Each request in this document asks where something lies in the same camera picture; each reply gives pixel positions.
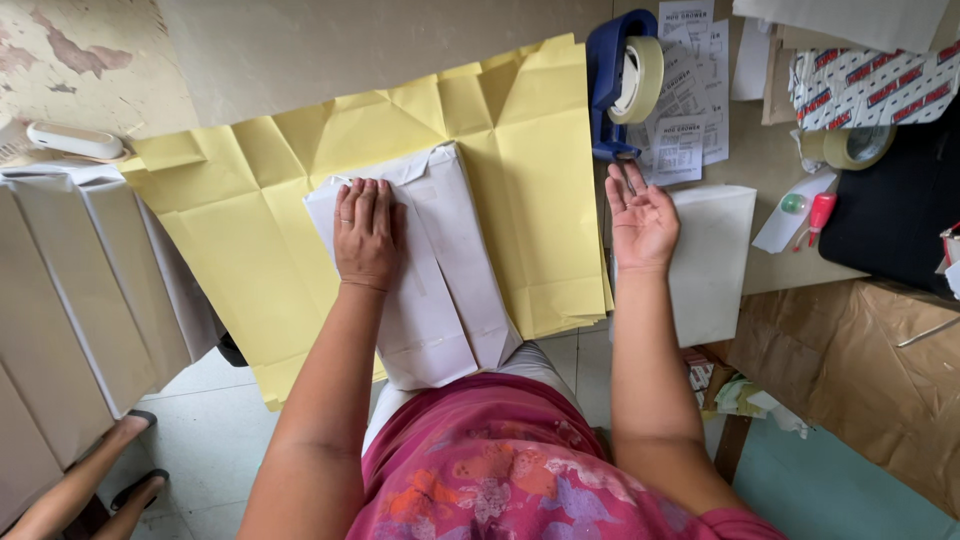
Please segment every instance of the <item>hand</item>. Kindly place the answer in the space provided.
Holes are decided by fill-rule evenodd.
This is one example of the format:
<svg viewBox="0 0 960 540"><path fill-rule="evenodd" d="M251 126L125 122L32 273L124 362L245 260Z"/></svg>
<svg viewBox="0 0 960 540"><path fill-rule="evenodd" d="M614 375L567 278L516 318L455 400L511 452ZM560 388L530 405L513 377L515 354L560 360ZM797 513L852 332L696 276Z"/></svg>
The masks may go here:
<svg viewBox="0 0 960 540"><path fill-rule="evenodd" d="M356 179L340 186L333 251L341 283L388 292L406 250L407 207L391 205L390 183Z"/></svg>
<svg viewBox="0 0 960 540"><path fill-rule="evenodd" d="M617 271L662 271L670 268L673 249L680 236L680 219L673 199L656 185L647 187L636 162L626 163L630 185L620 167L608 167L607 199L613 215L613 254Z"/></svg>

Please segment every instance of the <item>glue bottle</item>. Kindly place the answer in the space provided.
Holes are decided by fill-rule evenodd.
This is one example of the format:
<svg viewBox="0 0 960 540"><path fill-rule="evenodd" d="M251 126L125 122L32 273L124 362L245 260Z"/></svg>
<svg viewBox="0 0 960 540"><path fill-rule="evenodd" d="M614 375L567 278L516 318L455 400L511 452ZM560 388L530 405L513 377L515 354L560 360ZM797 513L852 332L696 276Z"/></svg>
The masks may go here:
<svg viewBox="0 0 960 540"><path fill-rule="evenodd" d="M810 243L807 247L813 247L813 237L824 229L836 204L836 193L818 193L813 198L813 206L810 207Z"/></svg>

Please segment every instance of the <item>tape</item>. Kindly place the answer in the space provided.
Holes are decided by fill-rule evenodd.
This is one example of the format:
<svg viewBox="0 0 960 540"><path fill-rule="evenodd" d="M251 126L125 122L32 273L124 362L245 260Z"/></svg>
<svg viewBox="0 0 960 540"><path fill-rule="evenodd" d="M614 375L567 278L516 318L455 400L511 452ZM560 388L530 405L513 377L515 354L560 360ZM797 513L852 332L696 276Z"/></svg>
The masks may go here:
<svg viewBox="0 0 960 540"><path fill-rule="evenodd" d="M880 161L896 134L897 126L807 131L800 138L800 154L836 169L859 171Z"/></svg>
<svg viewBox="0 0 960 540"><path fill-rule="evenodd" d="M655 37L627 36L620 97L607 109L614 124L639 124L657 104L663 85L663 51Z"/></svg>

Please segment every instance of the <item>yellow paper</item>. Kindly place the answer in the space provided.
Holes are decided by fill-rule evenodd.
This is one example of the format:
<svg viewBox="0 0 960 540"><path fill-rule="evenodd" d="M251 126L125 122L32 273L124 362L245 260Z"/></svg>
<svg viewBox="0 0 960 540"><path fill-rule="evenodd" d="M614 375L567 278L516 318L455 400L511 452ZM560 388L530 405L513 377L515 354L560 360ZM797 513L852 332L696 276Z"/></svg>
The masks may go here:
<svg viewBox="0 0 960 540"><path fill-rule="evenodd" d="M251 365L286 401L337 294L301 199L326 176L455 139L504 303L525 339L610 306L597 256L583 44L573 36L233 126L133 144L121 171ZM382 379L377 362L374 379Z"/></svg>

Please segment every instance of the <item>tape dispenser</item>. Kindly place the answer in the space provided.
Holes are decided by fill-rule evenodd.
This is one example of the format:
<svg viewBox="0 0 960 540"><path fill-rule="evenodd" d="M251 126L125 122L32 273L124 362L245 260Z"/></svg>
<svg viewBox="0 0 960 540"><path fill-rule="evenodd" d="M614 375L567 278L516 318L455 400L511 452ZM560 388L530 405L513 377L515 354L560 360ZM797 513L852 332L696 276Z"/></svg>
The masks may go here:
<svg viewBox="0 0 960 540"><path fill-rule="evenodd" d="M642 122L660 97L663 53L657 18L633 10L598 26L587 38L590 141L599 160L635 160L626 124Z"/></svg>

